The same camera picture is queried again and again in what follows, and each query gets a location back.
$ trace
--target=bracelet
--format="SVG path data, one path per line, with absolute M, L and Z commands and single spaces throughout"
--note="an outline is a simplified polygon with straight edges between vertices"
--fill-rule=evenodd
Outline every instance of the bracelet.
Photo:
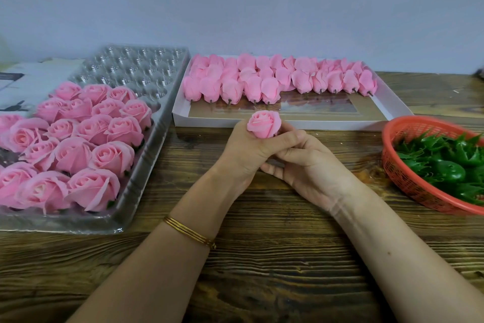
M 202 235 L 196 233 L 195 231 L 187 228 L 185 225 L 181 224 L 180 222 L 178 222 L 174 218 L 172 218 L 170 216 L 166 216 L 163 219 L 163 221 L 166 222 L 168 225 L 170 225 L 175 230 L 181 232 L 182 234 L 190 236 L 192 239 L 208 246 L 210 249 L 216 249 L 214 241 L 207 239 L 205 236 L 202 236 Z

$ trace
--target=white wall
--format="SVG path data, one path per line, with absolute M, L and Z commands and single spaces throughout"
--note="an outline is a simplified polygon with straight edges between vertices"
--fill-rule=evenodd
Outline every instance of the white wall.
M 484 0 L 0 0 L 0 34 L 23 60 L 128 42 L 470 73 L 484 63 Z

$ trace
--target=woman's left hand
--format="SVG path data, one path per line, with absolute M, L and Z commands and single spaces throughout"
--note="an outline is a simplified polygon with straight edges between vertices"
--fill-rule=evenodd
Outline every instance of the woman's left hand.
M 257 138 L 247 130 L 247 123 L 248 120 L 243 120 L 235 125 L 224 152 L 213 167 L 234 182 L 236 198 L 250 185 L 256 171 L 269 157 L 298 145 L 306 137 L 305 131 L 282 122 L 278 136 Z

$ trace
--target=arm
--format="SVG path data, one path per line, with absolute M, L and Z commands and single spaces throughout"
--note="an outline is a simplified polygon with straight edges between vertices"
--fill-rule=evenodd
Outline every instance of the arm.
M 427 246 L 315 137 L 261 169 L 328 211 L 347 233 L 401 322 L 482 322 L 484 296 Z
M 182 197 L 170 216 L 213 240 L 233 201 L 250 184 L 261 164 L 295 146 L 304 131 L 258 139 L 234 128 L 224 153 Z M 162 222 L 74 313 L 68 323 L 179 322 L 209 247 Z

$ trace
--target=wooden table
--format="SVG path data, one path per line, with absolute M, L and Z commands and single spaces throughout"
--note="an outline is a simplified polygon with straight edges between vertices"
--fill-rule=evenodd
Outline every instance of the wooden table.
M 484 131 L 481 80 L 466 75 L 380 76 L 415 114 Z M 65 321 L 215 162 L 229 134 L 229 129 L 172 127 L 125 233 L 0 233 L 0 322 Z M 484 217 L 447 216 L 408 199 L 381 168 L 379 133 L 312 134 L 484 291 Z M 223 323 L 393 320 L 336 222 L 263 173 L 257 173 L 229 211 L 185 315 L 186 322 Z

